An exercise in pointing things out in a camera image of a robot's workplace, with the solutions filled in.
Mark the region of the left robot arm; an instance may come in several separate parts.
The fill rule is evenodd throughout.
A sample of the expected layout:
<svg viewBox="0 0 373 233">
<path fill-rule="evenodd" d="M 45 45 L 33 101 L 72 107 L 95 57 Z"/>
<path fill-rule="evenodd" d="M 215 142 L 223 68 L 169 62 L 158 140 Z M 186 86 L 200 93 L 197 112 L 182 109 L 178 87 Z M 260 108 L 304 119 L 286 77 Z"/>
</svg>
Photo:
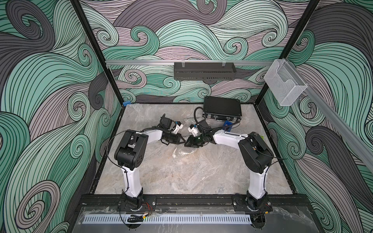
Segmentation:
<svg viewBox="0 0 373 233">
<path fill-rule="evenodd" d="M 159 124 L 141 131 L 126 130 L 114 153 L 117 166 L 121 168 L 124 178 L 122 195 L 132 208 L 140 208 L 143 201 L 143 187 L 140 181 L 139 166 L 142 164 L 147 145 L 160 141 L 165 145 L 183 144 L 185 139 L 179 133 L 183 124 L 163 115 Z"/>
</svg>

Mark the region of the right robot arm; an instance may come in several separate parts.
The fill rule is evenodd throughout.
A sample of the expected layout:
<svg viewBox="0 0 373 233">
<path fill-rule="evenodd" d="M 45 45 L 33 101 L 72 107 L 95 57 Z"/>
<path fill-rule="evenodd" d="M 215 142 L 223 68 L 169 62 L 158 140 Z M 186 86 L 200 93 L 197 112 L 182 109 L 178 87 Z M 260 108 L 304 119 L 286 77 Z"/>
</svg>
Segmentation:
<svg viewBox="0 0 373 233">
<path fill-rule="evenodd" d="M 253 212 L 270 212 L 273 208 L 267 198 L 266 177 L 274 155 L 258 133 L 237 134 L 230 132 L 229 130 L 237 124 L 239 122 L 216 128 L 211 128 L 204 120 L 197 124 L 191 124 L 188 127 L 191 135 L 184 146 L 199 148 L 212 143 L 238 149 L 246 167 L 250 170 L 250 182 L 246 194 L 248 209 Z"/>
</svg>

